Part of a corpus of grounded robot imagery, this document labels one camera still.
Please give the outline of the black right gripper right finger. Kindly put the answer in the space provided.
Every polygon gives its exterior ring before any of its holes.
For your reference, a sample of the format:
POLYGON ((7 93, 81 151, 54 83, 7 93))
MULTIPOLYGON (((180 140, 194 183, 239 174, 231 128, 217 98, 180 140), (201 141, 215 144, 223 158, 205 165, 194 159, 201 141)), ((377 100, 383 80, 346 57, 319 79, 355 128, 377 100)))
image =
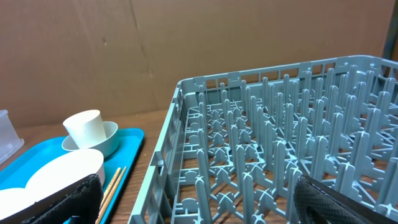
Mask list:
POLYGON ((301 223, 397 223, 307 175, 295 184, 294 204, 301 223))

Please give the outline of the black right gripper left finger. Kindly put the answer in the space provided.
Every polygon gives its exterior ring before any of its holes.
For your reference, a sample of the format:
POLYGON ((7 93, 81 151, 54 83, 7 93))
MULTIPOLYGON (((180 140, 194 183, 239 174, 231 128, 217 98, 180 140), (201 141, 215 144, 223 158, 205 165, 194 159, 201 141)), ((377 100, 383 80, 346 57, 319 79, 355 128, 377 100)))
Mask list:
POLYGON ((58 203, 51 205, 40 215, 30 217, 23 224, 95 224, 103 199, 103 189, 97 174, 90 174, 88 180, 80 184, 58 203))

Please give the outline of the pink bowl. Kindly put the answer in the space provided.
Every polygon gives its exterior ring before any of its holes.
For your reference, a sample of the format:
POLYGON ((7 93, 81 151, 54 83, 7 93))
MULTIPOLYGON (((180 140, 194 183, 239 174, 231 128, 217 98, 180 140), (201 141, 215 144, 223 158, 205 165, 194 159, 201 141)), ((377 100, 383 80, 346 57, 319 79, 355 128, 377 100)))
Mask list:
POLYGON ((104 156, 96 149, 78 149, 55 158, 36 171, 25 185, 36 201, 64 189, 90 175, 104 184, 104 156))

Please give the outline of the white round plate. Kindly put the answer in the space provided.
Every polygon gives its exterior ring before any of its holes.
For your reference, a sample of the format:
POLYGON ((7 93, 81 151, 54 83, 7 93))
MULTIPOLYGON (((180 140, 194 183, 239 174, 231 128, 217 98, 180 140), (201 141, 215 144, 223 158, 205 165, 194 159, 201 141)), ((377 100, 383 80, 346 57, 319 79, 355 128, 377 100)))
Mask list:
POLYGON ((43 199, 38 192, 25 188, 9 188, 1 190, 1 220, 24 210, 43 199))

